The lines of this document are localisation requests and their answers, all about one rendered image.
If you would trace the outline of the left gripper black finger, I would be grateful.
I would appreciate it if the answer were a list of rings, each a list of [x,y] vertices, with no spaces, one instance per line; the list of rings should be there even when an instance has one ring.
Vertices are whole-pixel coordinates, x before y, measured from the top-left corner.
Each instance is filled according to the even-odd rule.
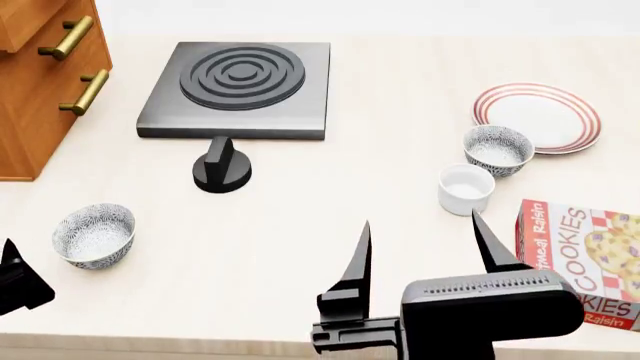
[[[55,291],[6,239],[0,258],[0,316],[19,308],[33,310],[55,299]]]

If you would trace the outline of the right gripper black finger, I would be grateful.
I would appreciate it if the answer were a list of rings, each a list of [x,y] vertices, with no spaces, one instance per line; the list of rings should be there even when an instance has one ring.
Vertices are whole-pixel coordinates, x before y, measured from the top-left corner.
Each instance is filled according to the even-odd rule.
[[[480,212],[476,209],[471,213],[473,229],[477,246],[479,248],[486,272],[515,272],[532,269],[531,266],[522,263],[509,251],[506,246],[495,236]]]
[[[370,224],[366,221],[342,278],[317,296],[321,323],[364,321],[369,318],[371,259]]]

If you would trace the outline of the white ramekin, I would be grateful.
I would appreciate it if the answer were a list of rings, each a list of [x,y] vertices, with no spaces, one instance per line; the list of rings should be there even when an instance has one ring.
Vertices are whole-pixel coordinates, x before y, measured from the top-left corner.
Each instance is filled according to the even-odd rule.
[[[449,165],[438,180],[440,206],[458,216],[470,216],[473,210],[483,212],[496,186],[487,170],[473,164]]]

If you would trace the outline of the patterned black and white bowl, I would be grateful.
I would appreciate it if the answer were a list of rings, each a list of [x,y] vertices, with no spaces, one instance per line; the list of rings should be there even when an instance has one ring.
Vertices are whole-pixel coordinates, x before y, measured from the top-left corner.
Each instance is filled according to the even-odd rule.
[[[495,178],[519,172],[535,155],[531,141],[518,131],[500,125],[477,125],[463,137],[469,164],[487,170]]]
[[[96,203],[67,215],[52,234],[56,253],[80,269],[114,266],[131,250],[136,221],[125,206]]]

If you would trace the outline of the white plate with red rings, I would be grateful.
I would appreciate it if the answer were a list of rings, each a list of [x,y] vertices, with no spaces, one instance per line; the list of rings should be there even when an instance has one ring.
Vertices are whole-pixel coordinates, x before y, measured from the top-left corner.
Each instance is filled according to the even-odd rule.
[[[556,86],[516,82],[493,86],[473,101],[473,121],[527,137],[541,155],[565,155],[594,146],[602,120],[583,98]]]

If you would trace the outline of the grey stove burner plate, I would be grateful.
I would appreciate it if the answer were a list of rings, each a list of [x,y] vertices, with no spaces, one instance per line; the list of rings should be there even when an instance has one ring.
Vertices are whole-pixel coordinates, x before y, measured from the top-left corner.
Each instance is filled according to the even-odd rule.
[[[136,123],[139,137],[323,140],[329,90],[331,45],[327,42],[261,43],[295,53],[306,69],[294,95],[256,110],[214,110],[183,95],[179,78],[185,65],[213,47],[251,42],[178,43]]]

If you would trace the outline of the oatmeal raisin cookies box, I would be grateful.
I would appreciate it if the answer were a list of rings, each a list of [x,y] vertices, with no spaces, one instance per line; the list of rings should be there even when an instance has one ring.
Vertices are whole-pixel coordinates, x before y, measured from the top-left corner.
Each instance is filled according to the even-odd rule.
[[[640,332],[640,215],[523,200],[515,251],[568,281],[587,323]]]

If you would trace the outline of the black stove knob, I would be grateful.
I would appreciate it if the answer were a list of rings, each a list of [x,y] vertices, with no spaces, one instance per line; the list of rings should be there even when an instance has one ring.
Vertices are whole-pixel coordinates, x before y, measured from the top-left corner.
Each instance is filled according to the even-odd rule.
[[[194,162],[192,176],[202,191],[225,194],[249,182],[252,165],[247,155],[234,148],[229,137],[218,136],[211,140],[208,152]]]

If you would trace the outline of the wooden cabinet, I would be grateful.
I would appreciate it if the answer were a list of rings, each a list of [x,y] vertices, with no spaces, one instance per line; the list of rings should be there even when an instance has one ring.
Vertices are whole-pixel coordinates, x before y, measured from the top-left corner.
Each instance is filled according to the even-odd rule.
[[[39,56],[65,37],[64,21],[94,23],[63,61]],[[80,116],[58,109],[112,62],[95,0],[0,0],[0,181],[36,179]]]

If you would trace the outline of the dark ringed stove burner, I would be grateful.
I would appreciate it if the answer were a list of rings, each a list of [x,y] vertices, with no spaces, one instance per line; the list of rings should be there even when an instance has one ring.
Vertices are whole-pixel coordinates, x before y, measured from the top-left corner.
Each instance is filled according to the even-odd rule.
[[[269,107],[294,95],[305,82],[302,60],[270,44],[231,43],[190,59],[179,84],[190,101],[214,110]]]

